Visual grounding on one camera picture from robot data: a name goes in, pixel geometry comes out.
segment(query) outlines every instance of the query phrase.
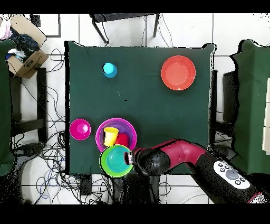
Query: blue cup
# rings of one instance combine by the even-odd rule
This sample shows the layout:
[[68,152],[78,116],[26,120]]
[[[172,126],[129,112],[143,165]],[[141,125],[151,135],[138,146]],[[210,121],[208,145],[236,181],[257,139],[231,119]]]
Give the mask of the blue cup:
[[102,67],[102,70],[107,78],[113,78],[117,74],[117,68],[112,63],[105,63]]

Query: yellow cup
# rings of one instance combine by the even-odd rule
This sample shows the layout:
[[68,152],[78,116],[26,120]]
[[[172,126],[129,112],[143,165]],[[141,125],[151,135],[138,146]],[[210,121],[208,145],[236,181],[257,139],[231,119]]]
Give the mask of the yellow cup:
[[115,127],[106,127],[104,128],[104,145],[112,146],[115,143],[119,130]]

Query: button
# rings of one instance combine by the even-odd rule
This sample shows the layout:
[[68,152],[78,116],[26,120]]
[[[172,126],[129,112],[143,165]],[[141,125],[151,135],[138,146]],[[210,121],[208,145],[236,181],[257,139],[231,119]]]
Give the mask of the button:
[[227,170],[226,177],[228,177],[230,180],[236,180],[239,175],[235,170]]

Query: red plate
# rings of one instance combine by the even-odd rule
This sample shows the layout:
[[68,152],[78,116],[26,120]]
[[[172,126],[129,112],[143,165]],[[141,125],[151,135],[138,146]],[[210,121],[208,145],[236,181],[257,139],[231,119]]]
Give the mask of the red plate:
[[184,56],[173,56],[161,69],[161,78],[164,84],[172,90],[184,90],[194,81],[196,75],[195,66]]

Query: magenta bowl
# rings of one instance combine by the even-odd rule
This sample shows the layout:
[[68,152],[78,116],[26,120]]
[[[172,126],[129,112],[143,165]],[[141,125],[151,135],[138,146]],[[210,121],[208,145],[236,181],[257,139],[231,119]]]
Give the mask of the magenta bowl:
[[111,118],[104,121],[98,128],[95,134],[95,142],[100,150],[103,152],[107,147],[104,145],[103,132],[106,127],[115,127],[119,130],[119,134],[125,134],[128,137],[128,148],[133,150],[137,143],[137,134],[134,127],[127,120],[122,118]]
[[84,119],[76,119],[70,124],[70,135],[76,140],[85,140],[91,132],[90,124]]

